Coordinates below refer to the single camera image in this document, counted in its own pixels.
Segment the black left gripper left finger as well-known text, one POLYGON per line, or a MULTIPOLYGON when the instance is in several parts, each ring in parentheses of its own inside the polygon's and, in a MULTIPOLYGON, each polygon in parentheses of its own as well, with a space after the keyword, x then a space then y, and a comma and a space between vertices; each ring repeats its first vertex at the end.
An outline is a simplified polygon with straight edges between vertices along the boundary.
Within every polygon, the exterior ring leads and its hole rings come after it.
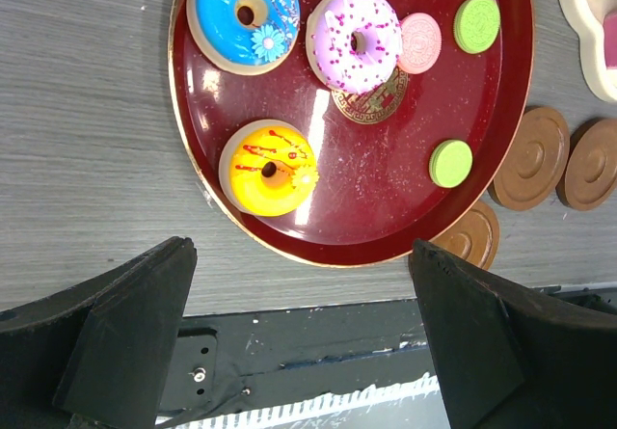
POLYGON ((197 265, 172 237, 1 313, 4 428, 151 428, 197 265))

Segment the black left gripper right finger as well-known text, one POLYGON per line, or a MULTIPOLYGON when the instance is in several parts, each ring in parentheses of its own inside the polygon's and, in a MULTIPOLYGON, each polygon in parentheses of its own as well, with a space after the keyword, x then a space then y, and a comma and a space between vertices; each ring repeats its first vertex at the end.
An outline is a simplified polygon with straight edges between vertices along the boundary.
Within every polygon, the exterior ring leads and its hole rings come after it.
POLYGON ((616 292, 524 287, 416 240, 410 270, 454 428, 612 428, 616 292))

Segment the pink sandwich cookie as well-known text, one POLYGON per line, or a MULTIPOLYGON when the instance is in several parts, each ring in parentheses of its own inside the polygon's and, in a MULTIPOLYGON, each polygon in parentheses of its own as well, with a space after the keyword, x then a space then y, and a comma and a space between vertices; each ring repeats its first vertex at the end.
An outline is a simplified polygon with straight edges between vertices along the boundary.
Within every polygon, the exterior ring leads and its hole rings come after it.
POLYGON ((421 74, 438 60, 442 49, 442 32, 437 21, 427 13, 412 13, 400 22, 402 52, 398 66, 410 74, 421 74))

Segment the pink swirl roll cake front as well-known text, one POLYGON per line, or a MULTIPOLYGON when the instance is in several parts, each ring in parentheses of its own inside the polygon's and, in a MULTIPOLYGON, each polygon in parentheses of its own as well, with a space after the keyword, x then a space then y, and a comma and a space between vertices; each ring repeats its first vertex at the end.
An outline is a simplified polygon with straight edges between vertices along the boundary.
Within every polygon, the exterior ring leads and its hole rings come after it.
POLYGON ((609 70, 617 68, 617 12, 612 10, 604 17, 604 59, 609 70))

